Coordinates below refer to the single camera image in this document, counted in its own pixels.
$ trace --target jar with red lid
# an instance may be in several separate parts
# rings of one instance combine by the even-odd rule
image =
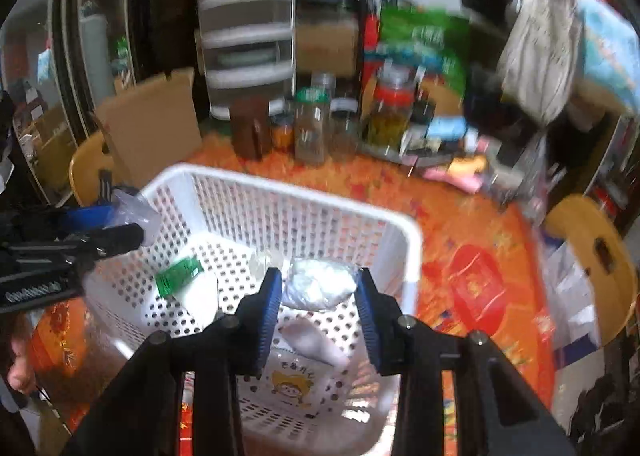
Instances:
[[[415,101],[408,68],[385,67],[374,92],[366,142],[375,147],[400,149]]]

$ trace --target green lid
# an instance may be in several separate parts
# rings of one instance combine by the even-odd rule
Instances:
[[[319,90],[318,88],[304,88],[298,91],[296,100],[298,102],[319,102],[321,104],[328,104],[329,95],[326,91]]]

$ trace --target cartoon print packaging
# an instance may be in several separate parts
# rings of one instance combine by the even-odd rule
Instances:
[[[274,406],[315,416],[333,371],[328,364],[272,349],[260,382]]]

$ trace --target pink object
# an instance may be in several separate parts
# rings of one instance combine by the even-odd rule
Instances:
[[[422,174],[425,180],[443,181],[463,190],[468,194],[476,194],[482,188],[482,178],[477,174],[472,176],[452,176],[442,167],[432,167]]]

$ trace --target table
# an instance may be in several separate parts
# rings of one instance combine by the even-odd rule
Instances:
[[[204,138],[202,148],[190,162],[295,183],[411,216],[424,236],[418,318],[438,331],[456,335],[465,335],[476,327],[484,329],[543,403],[550,406],[554,385],[552,323],[545,309],[530,229],[515,205],[500,212],[483,196],[469,196],[444,184],[408,178],[395,165],[363,156],[345,164],[329,161],[321,168],[298,165],[279,152],[272,152],[262,162],[244,162],[233,154],[229,139],[217,134]],[[86,363],[76,368],[76,351],[85,350],[95,357],[94,346],[100,344],[99,327],[81,301],[57,306],[47,310],[32,341],[38,376],[46,389],[52,384],[60,387],[61,372],[67,380],[79,372],[88,376],[91,372],[83,369]],[[67,312],[61,312],[61,306],[68,306]],[[76,314],[74,321],[70,313]],[[46,353],[49,355],[43,363],[38,356],[42,358]],[[109,363],[99,375],[94,373],[92,384],[80,388],[95,391],[105,386],[107,373],[113,373],[113,377],[124,363],[113,349],[106,353]],[[443,376],[443,385],[446,454],[453,455],[456,420],[450,375]],[[50,394],[61,409],[56,396]],[[87,398],[90,396],[72,405],[60,397],[65,409],[60,411],[63,419],[77,425],[90,405]],[[387,439],[392,438],[390,427]]]

